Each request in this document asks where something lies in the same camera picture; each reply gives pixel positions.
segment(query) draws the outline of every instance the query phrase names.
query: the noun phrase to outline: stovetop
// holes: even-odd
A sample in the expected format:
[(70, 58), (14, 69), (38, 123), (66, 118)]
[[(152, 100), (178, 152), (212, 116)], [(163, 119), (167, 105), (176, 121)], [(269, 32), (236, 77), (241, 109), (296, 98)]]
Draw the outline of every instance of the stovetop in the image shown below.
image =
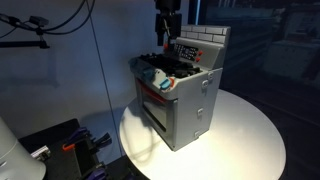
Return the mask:
[(185, 78), (201, 72), (199, 67), (194, 67), (191, 63), (177, 61), (169, 57), (164, 57), (161, 54), (142, 55), (140, 59), (148, 62), (155, 68), (161, 69), (171, 77)]

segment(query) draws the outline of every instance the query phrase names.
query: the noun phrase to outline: red object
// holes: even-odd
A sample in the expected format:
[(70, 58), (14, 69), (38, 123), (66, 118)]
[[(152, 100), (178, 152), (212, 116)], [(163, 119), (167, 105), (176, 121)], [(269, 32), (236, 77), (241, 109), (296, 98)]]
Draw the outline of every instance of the red object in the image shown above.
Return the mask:
[(62, 145), (62, 149), (64, 150), (64, 151), (70, 151), (71, 149), (73, 149), (74, 148), (74, 144), (70, 144), (69, 146), (66, 146), (65, 144), (63, 144)]
[(164, 48), (165, 50), (167, 50), (167, 49), (169, 48), (169, 45), (168, 45), (167, 43), (165, 43), (165, 44), (163, 45), (163, 48)]
[(143, 82), (141, 82), (139, 79), (138, 79), (138, 82), (141, 86), (141, 89), (147, 93), (149, 96), (151, 96), (152, 98), (158, 100), (159, 102), (161, 103), (166, 103), (166, 99), (164, 99), (163, 97), (161, 97), (159, 94), (155, 93), (153, 90), (151, 90), (150, 88), (148, 88), (146, 85), (143, 84)]
[(169, 80), (171, 81), (170, 87), (174, 86), (174, 79), (173, 78), (169, 78)]

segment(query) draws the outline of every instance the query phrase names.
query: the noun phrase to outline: toy kitchen stove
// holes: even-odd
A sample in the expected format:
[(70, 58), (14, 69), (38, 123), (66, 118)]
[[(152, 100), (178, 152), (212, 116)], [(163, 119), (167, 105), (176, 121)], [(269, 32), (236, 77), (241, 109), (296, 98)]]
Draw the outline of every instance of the toy kitchen stove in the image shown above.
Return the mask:
[(229, 27), (182, 26), (174, 51), (129, 61), (141, 111), (171, 150), (210, 128)]

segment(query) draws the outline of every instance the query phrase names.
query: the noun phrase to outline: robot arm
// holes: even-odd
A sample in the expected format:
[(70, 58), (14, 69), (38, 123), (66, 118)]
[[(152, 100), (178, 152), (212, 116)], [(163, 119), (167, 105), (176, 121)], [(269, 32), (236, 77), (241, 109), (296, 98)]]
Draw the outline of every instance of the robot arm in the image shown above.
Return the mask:
[(168, 36), (168, 45), (172, 39), (180, 36), (181, 32), (181, 14), (175, 11), (180, 10), (181, 0), (155, 0), (156, 9), (160, 14), (156, 16), (156, 32), (158, 36), (158, 46), (163, 45), (164, 33)]

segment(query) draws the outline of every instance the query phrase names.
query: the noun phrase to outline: oven handle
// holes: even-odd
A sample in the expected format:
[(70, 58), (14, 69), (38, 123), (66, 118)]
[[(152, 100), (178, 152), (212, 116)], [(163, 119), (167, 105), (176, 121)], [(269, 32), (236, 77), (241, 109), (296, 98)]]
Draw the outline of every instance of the oven handle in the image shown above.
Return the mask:
[(143, 84), (143, 82), (140, 81), (140, 79), (137, 79), (138, 83), (141, 87), (141, 89), (147, 93), (149, 96), (151, 96), (153, 99), (161, 102), (162, 104), (166, 103), (166, 99), (164, 99), (163, 97), (161, 97), (159, 94), (155, 93), (153, 90), (151, 90), (150, 88), (148, 88), (145, 84)]

